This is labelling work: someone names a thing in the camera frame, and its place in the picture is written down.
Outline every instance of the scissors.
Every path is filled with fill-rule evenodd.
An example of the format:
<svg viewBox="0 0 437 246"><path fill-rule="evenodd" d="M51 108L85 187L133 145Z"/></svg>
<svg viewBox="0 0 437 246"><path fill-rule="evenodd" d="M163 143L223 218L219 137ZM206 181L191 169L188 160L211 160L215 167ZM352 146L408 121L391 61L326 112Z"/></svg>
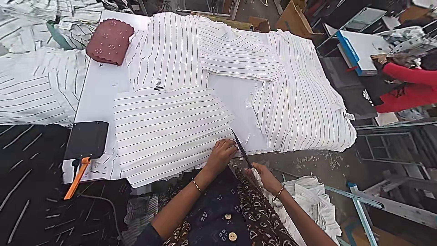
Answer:
<svg viewBox="0 0 437 246"><path fill-rule="evenodd" d="M240 141L238 140L237 135L235 134L234 131L232 131L232 133L233 133L234 136L235 136L235 141L237 142L238 148L240 149L240 152L241 152L241 154L243 155L243 158L246 160L246 162L247 162L247 164L249 165L249 167L252 168L253 165L252 165L252 163L249 161L249 158L247 157L247 154L246 154L246 152L244 151L243 146L241 146L241 143L240 143Z"/></svg>

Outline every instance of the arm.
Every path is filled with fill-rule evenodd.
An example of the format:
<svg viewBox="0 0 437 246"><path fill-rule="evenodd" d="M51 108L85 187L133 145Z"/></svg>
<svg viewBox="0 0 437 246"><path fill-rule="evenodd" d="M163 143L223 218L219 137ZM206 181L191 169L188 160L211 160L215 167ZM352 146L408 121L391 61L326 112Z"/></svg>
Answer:
<svg viewBox="0 0 437 246"><path fill-rule="evenodd" d="M415 84L437 86L437 70L427 71L422 69L409 69L391 62L383 64L382 71L398 80Z"/></svg>
<svg viewBox="0 0 437 246"><path fill-rule="evenodd" d="M264 188L276 195L282 188L281 183L273 176L266 166L253 163L261 176ZM279 200L285 207L296 228L299 230L307 246L336 246L337 244L308 216L305 211L297 204L286 189L279 195Z"/></svg>
<svg viewBox="0 0 437 246"><path fill-rule="evenodd" d="M196 175L194 181L203 191L228 165L237 152L235 142L229 139L215 143L206 166ZM200 196L193 182L185 186L153 219L152 226L163 239L169 238L182 223Z"/></svg>

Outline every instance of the hand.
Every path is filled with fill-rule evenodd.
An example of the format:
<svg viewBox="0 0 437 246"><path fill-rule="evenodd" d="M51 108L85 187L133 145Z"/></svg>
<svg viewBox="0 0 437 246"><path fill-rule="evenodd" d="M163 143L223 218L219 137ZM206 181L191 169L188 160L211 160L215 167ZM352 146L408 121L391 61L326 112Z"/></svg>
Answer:
<svg viewBox="0 0 437 246"><path fill-rule="evenodd" d="M225 169L238 150L235 144L230 139L222 139L215 143L205 167L195 178L201 189L206 188Z"/></svg>
<svg viewBox="0 0 437 246"><path fill-rule="evenodd" d="M387 54L371 55L370 58L372 58L372 60L377 60L380 64L388 62Z"/></svg>
<svg viewBox="0 0 437 246"><path fill-rule="evenodd" d="M270 170L266 166L258 164L256 162L252 163L252 165L261 176L261 182L263 182L264 188L268 192L272 193L272 195L276 196L282 189L281 182L276 179L276 177L270 172Z"/></svg>

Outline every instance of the woman's left hand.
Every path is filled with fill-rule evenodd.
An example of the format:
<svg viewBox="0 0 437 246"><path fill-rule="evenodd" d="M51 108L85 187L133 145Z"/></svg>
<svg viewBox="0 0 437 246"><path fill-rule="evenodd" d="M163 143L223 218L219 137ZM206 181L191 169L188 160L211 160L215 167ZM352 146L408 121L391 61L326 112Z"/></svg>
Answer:
<svg viewBox="0 0 437 246"><path fill-rule="evenodd" d="M206 175L209 179L214 180L217 175L219 175L225 169L232 157L237 152L238 148L235 146L235 144L236 143L230 139L222 139L217 141L212 149L211 154L209 155L205 167L201 170L199 175Z"/></svg>

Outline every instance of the woman's right hand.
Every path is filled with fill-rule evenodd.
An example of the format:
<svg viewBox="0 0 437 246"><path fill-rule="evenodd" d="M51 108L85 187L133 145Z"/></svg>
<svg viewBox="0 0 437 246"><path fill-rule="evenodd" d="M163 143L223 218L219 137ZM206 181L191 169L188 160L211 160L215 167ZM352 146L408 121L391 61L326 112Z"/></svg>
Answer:
<svg viewBox="0 0 437 246"><path fill-rule="evenodd" d="M279 193L279 191L282 189L281 182L279 182L279 180L276 179L273 173L271 173L266 166L258 164L256 162L253 162L252 165L258 171L258 174L261 177L261 182L263 182L264 188L268 192L276 196Z"/></svg>

